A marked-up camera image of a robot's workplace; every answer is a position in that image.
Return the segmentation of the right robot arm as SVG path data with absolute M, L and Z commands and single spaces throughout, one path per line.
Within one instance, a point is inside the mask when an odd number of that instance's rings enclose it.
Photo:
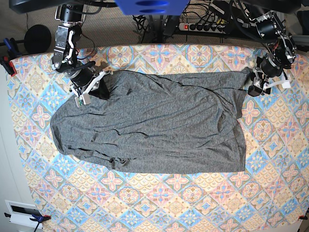
M 52 68 L 63 73 L 72 82 L 70 91 L 75 94 L 78 107 L 90 104 L 90 96 L 108 100 L 109 90 L 103 77 L 111 74 L 104 70 L 98 71 L 95 61 L 82 63 L 78 57 L 77 42 L 82 37 L 82 24 L 87 12 L 83 4 L 65 3 L 58 6 L 55 19 L 60 21 L 55 34 L 54 55 L 51 59 Z

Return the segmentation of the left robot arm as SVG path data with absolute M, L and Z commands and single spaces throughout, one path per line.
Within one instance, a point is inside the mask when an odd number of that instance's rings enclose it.
M 259 37 L 254 36 L 241 24 L 239 30 L 249 38 L 260 41 L 265 45 L 267 53 L 257 57 L 250 79 L 252 84 L 248 87 L 248 94 L 252 97 L 269 95 L 271 88 L 281 86 L 283 89 L 291 87 L 291 81 L 285 70 L 292 67 L 296 58 L 297 47 L 277 14 L 269 11 L 264 15 L 251 20 Z

